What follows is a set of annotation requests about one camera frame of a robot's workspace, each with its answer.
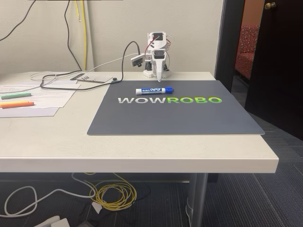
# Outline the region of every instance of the dark door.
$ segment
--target dark door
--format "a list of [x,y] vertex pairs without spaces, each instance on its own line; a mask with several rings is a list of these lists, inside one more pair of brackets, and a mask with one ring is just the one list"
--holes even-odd
[[245,109],[303,140],[303,0],[273,1],[263,10]]

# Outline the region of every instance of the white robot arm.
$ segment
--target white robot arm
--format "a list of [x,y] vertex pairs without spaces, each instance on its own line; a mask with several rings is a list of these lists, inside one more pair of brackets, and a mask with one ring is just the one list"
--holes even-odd
[[148,45],[145,52],[131,59],[132,65],[136,66],[145,61],[145,70],[143,74],[149,78],[157,77],[161,82],[162,78],[171,75],[167,65],[167,43],[165,32],[152,32],[148,35]]

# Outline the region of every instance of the blue marker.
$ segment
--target blue marker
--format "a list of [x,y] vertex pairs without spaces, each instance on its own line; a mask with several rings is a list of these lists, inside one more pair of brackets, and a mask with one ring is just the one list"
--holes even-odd
[[164,87],[164,88],[141,88],[136,89],[136,95],[147,95],[147,94],[172,94],[174,89],[172,87]]

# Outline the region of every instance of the white wall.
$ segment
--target white wall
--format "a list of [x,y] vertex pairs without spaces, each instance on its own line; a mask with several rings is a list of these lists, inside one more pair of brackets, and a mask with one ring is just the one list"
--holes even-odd
[[[23,19],[31,3],[31,0],[0,1],[0,38]],[[7,39],[0,41],[1,73],[78,69],[67,48],[66,6],[65,0],[38,0],[34,3],[25,21]],[[70,27],[71,50],[83,67],[83,24],[78,21],[73,0],[66,17]]]
[[[0,1],[1,38],[23,18],[31,3],[29,0]],[[172,71],[214,74],[223,0],[88,1],[88,4],[96,66],[122,57],[124,48],[132,40],[139,43],[143,52],[147,33],[165,31],[175,37],[169,50]],[[66,5],[65,0],[38,0],[33,5],[26,20],[0,42],[1,73],[77,69],[66,45],[63,16]],[[83,24],[78,22],[74,1],[70,2],[67,19],[70,47],[83,66]],[[135,52],[135,45],[127,51]],[[129,59],[125,62],[125,70],[143,70],[132,68]],[[121,64],[112,63],[99,70],[120,71]]]
[[[164,31],[175,37],[170,47],[173,71],[209,71],[214,74],[223,0],[89,1],[95,65],[121,57],[135,40],[141,51],[147,33]],[[128,53],[135,53],[132,45]],[[126,61],[125,70],[132,68]],[[102,71],[120,71],[120,63]]]

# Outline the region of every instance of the floor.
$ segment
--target floor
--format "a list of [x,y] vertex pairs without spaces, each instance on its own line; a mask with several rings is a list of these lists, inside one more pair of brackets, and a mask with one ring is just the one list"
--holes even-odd
[[[247,87],[234,79],[232,94],[245,104]],[[280,158],[275,174],[220,174],[218,182],[208,183],[204,227],[302,227],[303,226],[303,141],[253,116],[266,132],[264,140]],[[77,182],[27,182],[37,189],[38,198],[56,188],[86,194]],[[24,182],[0,182],[0,204]],[[0,218],[1,227],[33,227],[60,215],[71,227],[90,219],[98,227],[189,227],[185,214],[187,183],[134,183],[138,198],[133,208],[125,211],[102,210],[100,217],[86,199],[61,192],[38,204],[37,210],[23,218]],[[30,204],[30,189],[16,193],[8,211],[17,212]]]

